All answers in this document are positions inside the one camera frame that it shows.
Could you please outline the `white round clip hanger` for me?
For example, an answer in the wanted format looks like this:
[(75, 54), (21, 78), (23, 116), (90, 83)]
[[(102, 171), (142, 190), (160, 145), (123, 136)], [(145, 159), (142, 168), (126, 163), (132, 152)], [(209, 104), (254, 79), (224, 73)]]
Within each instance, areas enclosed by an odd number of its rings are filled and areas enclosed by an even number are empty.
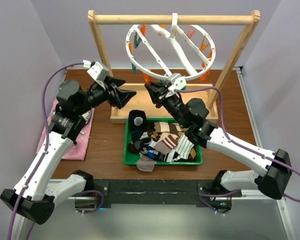
[(191, 81), (204, 76), (216, 60), (216, 45), (210, 34), (197, 24), (180, 25), (173, 14), (168, 26), (134, 24), (125, 36), (125, 50), (134, 70), (159, 80), (172, 76), (180, 67)]

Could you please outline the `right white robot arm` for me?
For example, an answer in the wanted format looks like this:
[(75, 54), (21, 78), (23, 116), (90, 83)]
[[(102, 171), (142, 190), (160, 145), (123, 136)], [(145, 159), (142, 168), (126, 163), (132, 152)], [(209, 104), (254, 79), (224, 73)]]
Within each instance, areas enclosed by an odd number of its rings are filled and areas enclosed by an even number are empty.
[(227, 133), (224, 127), (207, 120), (209, 110), (200, 98), (184, 103), (179, 93), (169, 95), (161, 83), (144, 85), (156, 108), (164, 107), (178, 124), (186, 128), (185, 136), (196, 146), (220, 152), (249, 167), (249, 171), (220, 171), (213, 192), (220, 197), (229, 191), (259, 190), (280, 200), (292, 175), (288, 152), (276, 152), (252, 145)]

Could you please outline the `wooden hanger rack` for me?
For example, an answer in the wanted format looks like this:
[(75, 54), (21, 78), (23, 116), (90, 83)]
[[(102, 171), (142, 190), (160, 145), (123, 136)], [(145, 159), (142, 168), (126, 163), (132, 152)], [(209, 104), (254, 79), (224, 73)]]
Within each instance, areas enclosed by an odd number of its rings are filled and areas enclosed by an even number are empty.
[[(217, 25), (217, 26), (243, 26), (243, 30), (234, 46), (230, 57), (228, 58), (219, 78), (216, 82), (216, 89), (221, 90), (228, 80), (230, 73), (244, 50), (247, 42), (257, 27), (261, 13), (259, 10), (253, 10), (250, 15), (98, 15), (94, 10), (89, 10), (87, 13), (88, 22), (91, 32), (97, 46), (101, 62), (108, 68), (111, 66), (108, 53), (106, 50), (105, 41), (100, 29), (101, 25), (131, 25), (125, 39), (125, 48), (131, 63), (144, 74), (156, 79), (169, 80), (173, 75), (163, 60), (159, 57), (153, 47), (146, 39), (146, 33), (143, 30), (144, 26), (149, 25), (159, 35), (165, 37), (172, 45), (183, 67), (188, 73), (188, 76), (179, 76), (173, 80), (171, 86), (167, 90), (163, 87), (155, 87), (153, 83), (146, 84), (149, 87), (149, 94), (154, 97), (153, 102), (157, 108), (166, 107), (172, 104), (172, 97), (185, 87), (187, 81), (192, 81), (202, 77), (208, 72), (216, 58), (216, 47), (212, 37), (201, 27), (202, 25)], [(196, 46), (191, 38), (180, 28), (181, 25), (188, 25), (199, 31), (203, 38), (208, 41), (210, 52), (205, 56), (203, 50)], [(135, 33), (141, 41), (146, 45), (150, 53), (155, 58), (156, 62), (165, 71), (165, 75), (159, 75), (140, 65), (129, 47), (131, 34)], [(202, 59), (204, 66), (200, 72), (191, 65), (187, 59), (182, 47), (176, 40), (176, 33), (179, 33), (190, 47)]]

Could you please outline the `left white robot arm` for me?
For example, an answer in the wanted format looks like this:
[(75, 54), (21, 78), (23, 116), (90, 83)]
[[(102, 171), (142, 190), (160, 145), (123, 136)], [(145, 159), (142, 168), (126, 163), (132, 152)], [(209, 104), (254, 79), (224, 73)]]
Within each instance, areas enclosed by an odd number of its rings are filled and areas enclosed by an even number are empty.
[(60, 202), (76, 193), (89, 196), (93, 192), (93, 176), (80, 170), (70, 176), (60, 193), (47, 186), (62, 157), (77, 143), (86, 124), (83, 114), (104, 102), (121, 109), (137, 94), (135, 90), (121, 89), (123, 84), (125, 80), (106, 76), (102, 81), (93, 82), (87, 91), (76, 80), (67, 80), (59, 86), (48, 141), (42, 144), (23, 178), (0, 195), (11, 210), (42, 225)]

